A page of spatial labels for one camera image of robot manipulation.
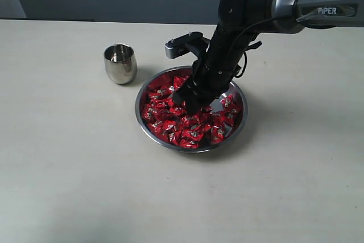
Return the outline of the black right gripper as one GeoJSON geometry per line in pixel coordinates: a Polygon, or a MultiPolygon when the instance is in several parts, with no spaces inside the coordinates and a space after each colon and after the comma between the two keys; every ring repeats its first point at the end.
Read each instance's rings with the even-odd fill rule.
{"type": "Polygon", "coordinates": [[[203,62],[193,76],[193,83],[174,91],[173,102],[178,106],[185,102],[188,115],[195,115],[201,108],[209,106],[215,97],[227,90],[238,62],[257,36],[256,32],[249,30],[245,33],[239,29],[227,32],[218,24],[203,62]]]}

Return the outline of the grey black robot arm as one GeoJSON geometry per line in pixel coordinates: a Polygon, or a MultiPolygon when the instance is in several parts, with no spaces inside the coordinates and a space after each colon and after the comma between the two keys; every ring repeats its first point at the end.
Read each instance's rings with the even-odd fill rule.
{"type": "Polygon", "coordinates": [[[196,56],[192,74],[172,96],[189,114],[228,90],[231,80],[243,72],[239,60],[259,47],[259,34],[362,27],[363,0],[220,0],[218,18],[210,39],[191,32],[165,45],[170,59],[189,52],[196,56]]]}

